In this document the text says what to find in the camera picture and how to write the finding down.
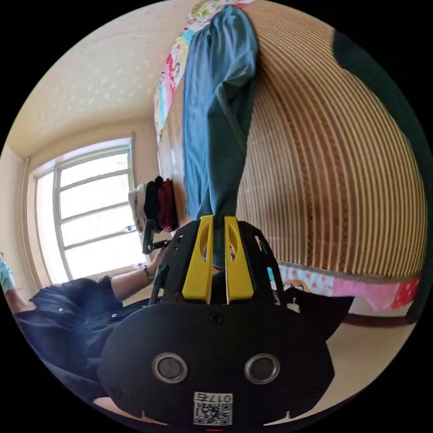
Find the window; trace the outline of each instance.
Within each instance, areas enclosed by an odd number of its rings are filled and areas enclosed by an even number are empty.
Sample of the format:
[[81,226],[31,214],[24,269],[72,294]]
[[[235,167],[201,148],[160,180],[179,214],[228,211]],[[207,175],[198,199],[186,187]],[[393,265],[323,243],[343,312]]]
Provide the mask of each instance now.
[[36,185],[37,234],[52,284],[116,275],[148,263],[128,192],[130,139],[54,164]]

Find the qr code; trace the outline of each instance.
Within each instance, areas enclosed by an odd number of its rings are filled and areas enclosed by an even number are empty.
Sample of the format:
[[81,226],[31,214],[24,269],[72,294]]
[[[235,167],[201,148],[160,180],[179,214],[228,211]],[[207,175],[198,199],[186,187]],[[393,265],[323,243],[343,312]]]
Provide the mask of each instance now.
[[194,424],[231,425],[232,399],[231,394],[195,393]]

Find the teal cloth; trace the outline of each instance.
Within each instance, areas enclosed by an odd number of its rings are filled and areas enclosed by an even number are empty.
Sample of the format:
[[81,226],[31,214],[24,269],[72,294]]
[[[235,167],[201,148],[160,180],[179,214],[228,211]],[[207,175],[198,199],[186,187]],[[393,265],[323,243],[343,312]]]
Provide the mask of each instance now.
[[214,215],[213,263],[224,267],[224,217],[235,216],[253,112],[258,43],[248,17],[226,6],[197,32],[184,74],[186,213]]
[[411,144],[427,196],[427,250],[418,294],[406,318],[416,322],[433,286],[433,157],[423,128],[409,102],[386,71],[362,48],[335,31],[333,54],[338,64],[361,80],[381,101]]
[[4,260],[0,260],[0,286],[3,293],[15,288],[14,276]]

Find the red folded clothing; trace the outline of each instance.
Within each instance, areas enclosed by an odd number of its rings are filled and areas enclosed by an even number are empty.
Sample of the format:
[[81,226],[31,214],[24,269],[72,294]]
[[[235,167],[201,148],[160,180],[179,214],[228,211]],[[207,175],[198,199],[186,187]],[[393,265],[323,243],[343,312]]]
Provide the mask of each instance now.
[[158,213],[158,224],[164,231],[173,231],[174,218],[173,218],[173,206],[174,200],[173,182],[167,179],[158,190],[158,201],[159,201],[159,213]]

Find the yellow clip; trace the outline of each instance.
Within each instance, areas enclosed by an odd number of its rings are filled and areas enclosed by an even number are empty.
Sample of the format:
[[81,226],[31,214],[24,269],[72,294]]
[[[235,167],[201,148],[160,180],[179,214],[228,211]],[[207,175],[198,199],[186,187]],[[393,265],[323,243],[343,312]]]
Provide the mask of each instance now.
[[[245,258],[244,247],[240,238],[236,217],[224,218],[226,243],[226,288],[227,303],[240,299],[250,299],[253,294],[253,284],[249,275]],[[230,246],[233,248],[235,258],[231,260]]]
[[[206,261],[203,259],[206,249]],[[200,218],[197,239],[189,262],[182,295],[185,299],[211,301],[213,263],[213,215]]]

